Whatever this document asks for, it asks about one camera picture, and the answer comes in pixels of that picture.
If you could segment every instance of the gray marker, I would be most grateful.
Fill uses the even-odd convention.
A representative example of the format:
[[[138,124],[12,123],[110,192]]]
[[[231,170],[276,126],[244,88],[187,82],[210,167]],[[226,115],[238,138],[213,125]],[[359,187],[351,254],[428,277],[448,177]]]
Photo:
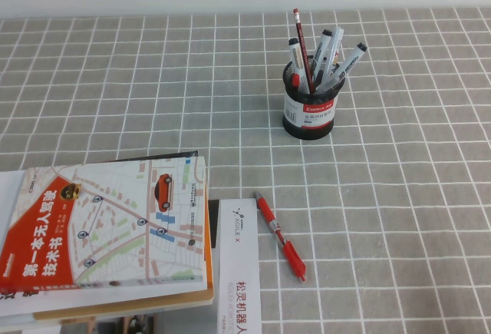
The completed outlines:
[[[304,62],[302,60],[302,50],[297,38],[290,38],[288,42],[290,50],[290,59],[292,60],[293,73],[298,74],[300,77],[300,85],[298,86],[298,92],[303,94],[310,93],[308,89],[307,75],[305,74]]]
[[[322,83],[327,82],[331,75],[331,66],[334,62],[334,57],[336,56],[336,51],[339,49],[341,39],[343,38],[344,29],[336,27],[331,40],[329,41],[328,51],[326,53],[327,61],[325,62],[324,75],[322,76]]]
[[[342,62],[339,68],[336,69],[334,74],[331,76],[331,79],[320,86],[315,93],[324,94],[325,92],[329,91],[330,88],[333,88],[336,84],[341,82],[343,78],[346,77],[346,74],[353,69],[354,65],[361,59],[365,52],[367,52],[367,46],[360,42],[356,48],[351,50],[351,53],[346,60]]]
[[[332,31],[325,29],[322,32],[321,41],[315,51],[314,59],[312,60],[312,80],[315,81],[319,71],[321,70],[322,60],[324,60],[325,52],[328,50],[329,41],[332,37]]]
[[[338,69],[334,72],[334,77],[332,78],[336,83],[343,80],[346,77],[346,74],[353,69],[354,65],[358,60],[367,52],[367,46],[362,44],[361,42],[357,45],[356,48],[351,50],[349,56],[341,63]]]

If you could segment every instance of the stack of books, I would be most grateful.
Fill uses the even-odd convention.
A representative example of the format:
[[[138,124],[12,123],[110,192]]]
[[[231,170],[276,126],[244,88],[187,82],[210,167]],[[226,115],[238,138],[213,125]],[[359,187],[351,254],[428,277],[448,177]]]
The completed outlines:
[[[0,173],[0,326],[210,304],[206,166],[191,155]]]

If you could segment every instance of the label on pen holder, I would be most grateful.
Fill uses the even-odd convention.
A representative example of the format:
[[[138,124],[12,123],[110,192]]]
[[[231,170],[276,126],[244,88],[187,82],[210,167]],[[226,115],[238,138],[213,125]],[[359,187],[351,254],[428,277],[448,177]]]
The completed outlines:
[[[318,129],[334,119],[338,96],[319,105],[302,104],[285,95],[284,114],[286,119],[299,128]]]

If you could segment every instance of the red car illustration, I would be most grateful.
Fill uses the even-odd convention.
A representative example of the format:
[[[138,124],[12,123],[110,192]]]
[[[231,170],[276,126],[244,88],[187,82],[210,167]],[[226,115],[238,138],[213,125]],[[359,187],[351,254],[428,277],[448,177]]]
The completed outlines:
[[[169,174],[162,174],[155,184],[155,198],[159,204],[159,210],[165,213],[170,207],[170,191],[172,177]]]

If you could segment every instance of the orange book edge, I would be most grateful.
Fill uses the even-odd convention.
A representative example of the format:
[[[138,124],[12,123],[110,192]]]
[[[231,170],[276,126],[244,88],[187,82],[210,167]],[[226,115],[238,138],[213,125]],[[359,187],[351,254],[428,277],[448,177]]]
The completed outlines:
[[[105,303],[103,305],[74,307],[73,309],[56,309],[34,313],[34,319],[41,320],[63,320],[62,323],[71,323],[73,319],[76,322],[84,321],[81,317],[89,320],[94,316],[110,315],[117,313],[124,316],[124,313],[138,313],[148,309],[158,311],[163,308],[172,308],[172,306],[181,306],[188,303],[199,303],[210,301],[214,297],[213,289],[213,263],[212,263],[212,244],[209,229],[209,211],[208,211],[208,194],[205,197],[205,263],[206,263],[206,282],[207,289],[197,292],[173,294],[171,296],[160,296],[142,299],[132,299],[116,303]]]

